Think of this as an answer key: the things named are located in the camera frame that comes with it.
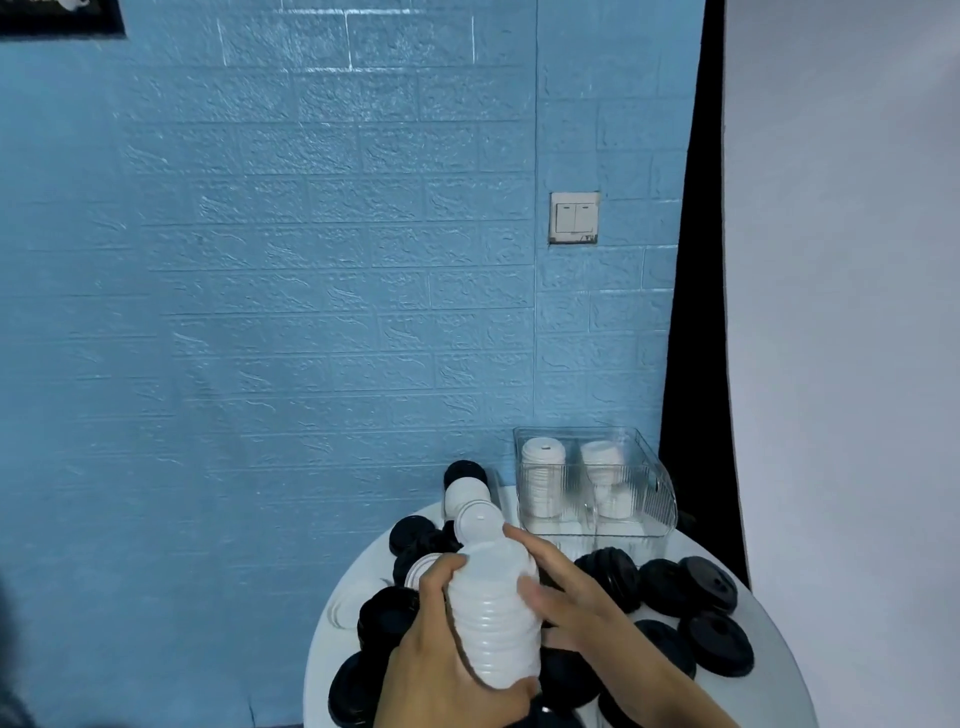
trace clear plastic container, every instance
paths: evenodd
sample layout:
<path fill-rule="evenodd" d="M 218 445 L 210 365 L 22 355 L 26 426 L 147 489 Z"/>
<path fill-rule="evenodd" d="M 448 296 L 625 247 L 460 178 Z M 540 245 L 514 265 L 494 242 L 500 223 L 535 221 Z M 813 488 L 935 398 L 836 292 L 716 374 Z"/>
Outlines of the clear plastic container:
<path fill-rule="evenodd" d="M 524 528 L 574 559 L 605 546 L 624 549 L 638 565 L 662 557 L 677 500 L 637 430 L 519 427 L 514 444 Z"/>

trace white wall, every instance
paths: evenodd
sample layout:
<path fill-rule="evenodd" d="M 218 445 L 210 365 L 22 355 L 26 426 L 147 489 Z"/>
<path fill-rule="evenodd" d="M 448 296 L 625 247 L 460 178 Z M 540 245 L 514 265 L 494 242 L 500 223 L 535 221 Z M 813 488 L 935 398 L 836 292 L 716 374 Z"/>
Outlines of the white wall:
<path fill-rule="evenodd" d="M 960 3 L 728 0 L 751 575 L 823 728 L 960 725 Z"/>

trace blue brick wall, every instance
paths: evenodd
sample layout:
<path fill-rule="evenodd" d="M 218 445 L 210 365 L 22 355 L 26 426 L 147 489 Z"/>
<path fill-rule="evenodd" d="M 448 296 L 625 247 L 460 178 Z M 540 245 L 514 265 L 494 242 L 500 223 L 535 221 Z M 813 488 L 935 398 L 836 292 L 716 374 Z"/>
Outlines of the blue brick wall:
<path fill-rule="evenodd" d="M 20 689 L 296 722 L 331 587 L 447 462 L 657 442 L 703 0 L 122 5 L 129 40 L 0 44 Z M 592 189 L 600 244 L 548 250 Z"/>

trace light switch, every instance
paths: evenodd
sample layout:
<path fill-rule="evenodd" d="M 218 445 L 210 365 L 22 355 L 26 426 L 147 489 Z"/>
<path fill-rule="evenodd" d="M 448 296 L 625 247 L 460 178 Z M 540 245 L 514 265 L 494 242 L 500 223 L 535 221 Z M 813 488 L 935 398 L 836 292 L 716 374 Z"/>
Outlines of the light switch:
<path fill-rule="evenodd" d="M 557 232 L 574 232 L 577 229 L 577 211 L 575 205 L 557 205 Z"/>
<path fill-rule="evenodd" d="M 597 233 L 597 205 L 582 203 L 576 206 L 573 218 L 574 232 Z"/>
<path fill-rule="evenodd" d="M 596 243 L 600 224 L 599 192 L 551 192 L 551 243 Z"/>

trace white table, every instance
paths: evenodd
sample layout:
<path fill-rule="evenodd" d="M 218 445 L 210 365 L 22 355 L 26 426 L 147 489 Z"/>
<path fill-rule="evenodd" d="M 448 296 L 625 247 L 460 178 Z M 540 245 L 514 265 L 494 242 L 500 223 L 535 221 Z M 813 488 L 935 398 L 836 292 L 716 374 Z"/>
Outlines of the white table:
<path fill-rule="evenodd" d="M 516 489 L 501 489 L 500 500 L 507 521 L 517 523 Z M 422 509 L 420 514 L 437 525 L 443 524 L 439 502 Z M 382 581 L 386 586 L 392 583 L 394 557 L 387 545 L 389 535 L 388 531 L 367 546 L 347 569 L 324 607 L 310 644 L 303 680 L 304 728 L 334 728 L 326 707 L 330 683 L 343 661 L 356 652 L 360 644 L 355 630 L 334 627 L 327 613 L 338 594 L 350 584 Z M 674 531 L 667 541 L 666 558 L 679 561 L 685 556 L 704 556 L 719 563 L 701 546 L 679 531 Z M 720 677 L 700 668 L 697 670 L 697 683 L 723 706 L 741 728 L 817 728 L 810 695 L 790 648 L 759 602 L 739 580 L 736 585 L 740 595 L 733 618 L 750 637 L 756 653 L 756 667 L 742 678 Z M 646 606 L 640 607 L 634 614 L 635 620 L 648 618 L 660 619 L 674 627 L 678 622 Z M 579 711 L 587 728 L 596 725 L 595 702 Z"/>

